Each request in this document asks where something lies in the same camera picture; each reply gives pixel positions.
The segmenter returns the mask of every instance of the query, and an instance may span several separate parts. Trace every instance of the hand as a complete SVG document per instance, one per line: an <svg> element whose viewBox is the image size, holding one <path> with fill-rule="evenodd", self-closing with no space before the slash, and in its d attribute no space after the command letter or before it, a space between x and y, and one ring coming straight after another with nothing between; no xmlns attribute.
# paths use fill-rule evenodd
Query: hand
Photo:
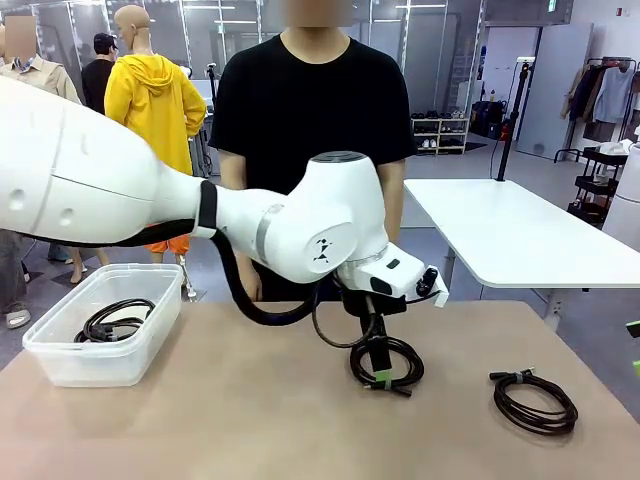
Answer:
<svg viewBox="0 0 640 480"><path fill-rule="evenodd" d="M252 302L259 302L262 300L262 281L260 280L260 275L256 272L256 269L253 268L253 265L250 263L247 265L243 265L239 269L240 273L240 281L242 282L242 286L244 287L247 295Z"/></svg>

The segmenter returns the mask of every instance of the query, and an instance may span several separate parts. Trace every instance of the man in black t-shirt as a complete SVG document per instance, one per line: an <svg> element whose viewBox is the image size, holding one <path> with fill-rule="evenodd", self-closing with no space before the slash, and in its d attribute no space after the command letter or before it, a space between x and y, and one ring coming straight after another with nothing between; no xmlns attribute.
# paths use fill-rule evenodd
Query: man in black t-shirt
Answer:
<svg viewBox="0 0 640 480"><path fill-rule="evenodd" d="M117 58L115 38L107 33L93 37L96 59L82 70L82 91L87 107L104 115L104 93Z"/></svg>
<svg viewBox="0 0 640 480"><path fill-rule="evenodd" d="M305 17L307 2L313 14ZM289 5L289 24L299 26L237 53L225 67L210 143L220 151L222 185L286 195L312 157L359 152L376 165L385 227L395 242L404 159L416 153L402 73L391 57L349 38L337 26L313 23L318 15L324 22L335 18L330 9L338 8L340 0L295 0ZM309 297L310 286L292 284L246 256L238 254L237 259L254 301Z"/></svg>

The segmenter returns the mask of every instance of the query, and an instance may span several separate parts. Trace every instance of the orange shorts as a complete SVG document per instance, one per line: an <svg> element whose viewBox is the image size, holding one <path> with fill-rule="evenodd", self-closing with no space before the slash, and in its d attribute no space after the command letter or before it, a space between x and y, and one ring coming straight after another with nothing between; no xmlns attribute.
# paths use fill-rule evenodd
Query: orange shorts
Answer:
<svg viewBox="0 0 640 480"><path fill-rule="evenodd" d="M147 250L151 253L164 253L170 250L175 255L186 255L189 251L189 236L181 235L176 238L172 238L167 242L153 243L151 245L145 245Z"/></svg>

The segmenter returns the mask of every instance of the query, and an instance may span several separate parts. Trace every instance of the yellow hoodie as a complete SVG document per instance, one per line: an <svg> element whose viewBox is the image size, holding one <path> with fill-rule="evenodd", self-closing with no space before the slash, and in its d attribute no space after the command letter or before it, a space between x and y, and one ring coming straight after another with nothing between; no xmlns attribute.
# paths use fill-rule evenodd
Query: yellow hoodie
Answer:
<svg viewBox="0 0 640 480"><path fill-rule="evenodd" d="M104 108L107 117L144 138L164 163L193 174L187 138L200 130L207 107L177 65L161 55L119 58Z"/></svg>

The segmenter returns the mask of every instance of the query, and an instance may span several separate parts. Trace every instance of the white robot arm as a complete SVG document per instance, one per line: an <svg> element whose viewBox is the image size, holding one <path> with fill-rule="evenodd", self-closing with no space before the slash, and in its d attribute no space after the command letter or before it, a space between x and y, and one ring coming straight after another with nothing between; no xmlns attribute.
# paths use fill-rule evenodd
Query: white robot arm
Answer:
<svg viewBox="0 0 640 480"><path fill-rule="evenodd" d="M375 168L360 154L312 159L288 196L231 191L165 166L140 137L85 107L2 77L0 144L0 228L106 246L188 221L192 235L219 229L293 282L336 271L350 290L395 298L425 272L389 242Z"/></svg>

